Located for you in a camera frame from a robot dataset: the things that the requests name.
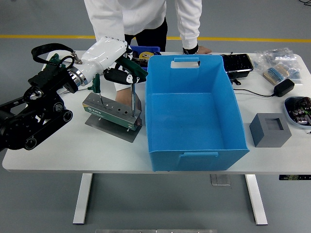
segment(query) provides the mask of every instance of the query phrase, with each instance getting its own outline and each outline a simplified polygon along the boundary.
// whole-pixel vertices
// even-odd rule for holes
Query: white table
[[[60,56],[64,54],[63,51],[58,51],[58,53]],[[301,66],[300,74],[303,84],[296,85],[287,95],[281,98],[262,98],[248,92],[236,91],[246,142],[250,149],[243,158],[225,171],[163,171],[156,173],[249,174],[246,175],[246,179],[251,200],[260,198],[254,174],[311,174],[309,153],[311,135],[307,134],[307,130],[288,123],[292,137],[281,148],[256,148],[249,129],[256,113],[283,113],[283,104],[287,97],[311,97],[311,74],[301,57],[297,56],[297,59]],[[249,89],[265,95],[273,93],[273,86],[254,71],[247,78],[242,79],[241,83],[241,86],[233,84],[234,88]],[[116,92],[113,83],[101,79],[101,90],[103,96],[114,99]],[[62,95],[66,108],[73,111],[71,122],[34,150],[8,150],[2,162],[3,167],[8,171],[83,173],[76,210],[77,218],[75,216],[74,223],[84,222],[92,173],[154,173],[148,154],[144,125],[133,143],[85,125],[90,114],[84,111],[82,102],[89,92],[80,91],[74,95]],[[136,85],[136,92],[142,102],[141,118],[144,124],[144,83]],[[266,224],[261,199],[259,203],[252,201],[252,204],[255,217],[257,215],[257,224]]]

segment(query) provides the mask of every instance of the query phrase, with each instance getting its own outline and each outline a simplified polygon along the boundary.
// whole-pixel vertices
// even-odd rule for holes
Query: black case
[[[247,77],[254,67],[246,53],[221,55],[224,61],[224,68],[231,80]]]

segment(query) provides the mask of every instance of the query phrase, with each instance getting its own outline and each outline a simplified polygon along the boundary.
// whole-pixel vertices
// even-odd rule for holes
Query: plastic bag
[[[263,74],[269,69],[281,69],[283,79],[289,78],[294,83],[300,84],[301,77],[299,75],[299,64],[292,50],[289,48],[256,51],[254,58],[254,70]]]

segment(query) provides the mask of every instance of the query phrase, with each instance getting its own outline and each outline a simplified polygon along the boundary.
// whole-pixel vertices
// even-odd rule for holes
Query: wristwatch
[[[194,47],[193,49],[187,50],[183,48],[183,52],[184,54],[197,54],[199,51],[199,45],[196,44],[196,47]]]

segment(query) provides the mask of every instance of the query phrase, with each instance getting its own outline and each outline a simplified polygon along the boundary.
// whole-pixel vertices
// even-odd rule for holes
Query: yellow floor line
[[[2,39],[95,39],[93,35],[0,35]],[[168,40],[180,40],[179,36],[168,36]],[[311,39],[294,38],[248,38],[248,37],[199,37],[200,41],[240,41],[240,42],[287,42],[311,43]]]

